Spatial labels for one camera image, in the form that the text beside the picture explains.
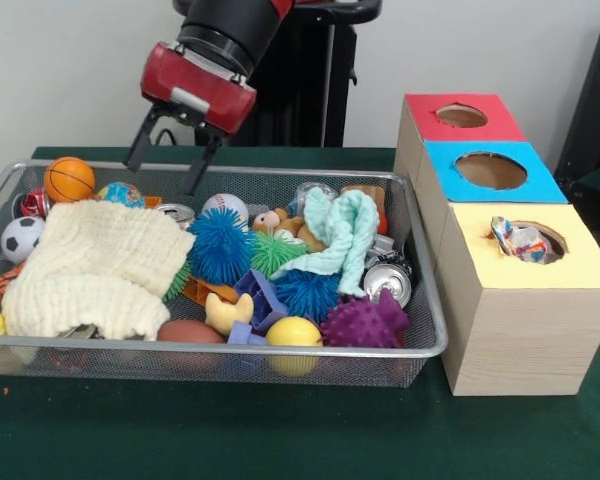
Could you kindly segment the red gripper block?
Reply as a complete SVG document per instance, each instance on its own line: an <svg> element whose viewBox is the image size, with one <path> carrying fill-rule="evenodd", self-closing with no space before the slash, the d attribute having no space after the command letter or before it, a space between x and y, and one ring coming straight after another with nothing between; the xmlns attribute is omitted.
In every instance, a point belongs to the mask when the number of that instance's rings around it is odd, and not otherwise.
<svg viewBox="0 0 600 480"><path fill-rule="evenodd" d="M256 90L242 75L177 42L154 46L144 65L140 90L145 99L159 104L151 106L131 143L123 162L129 171L139 171L144 163L151 133L165 115L164 105L190 112L198 123L215 129L195 132L202 156L191 163L183 180L183 193L193 195L222 145L223 135L235 134L251 112Z"/></svg>

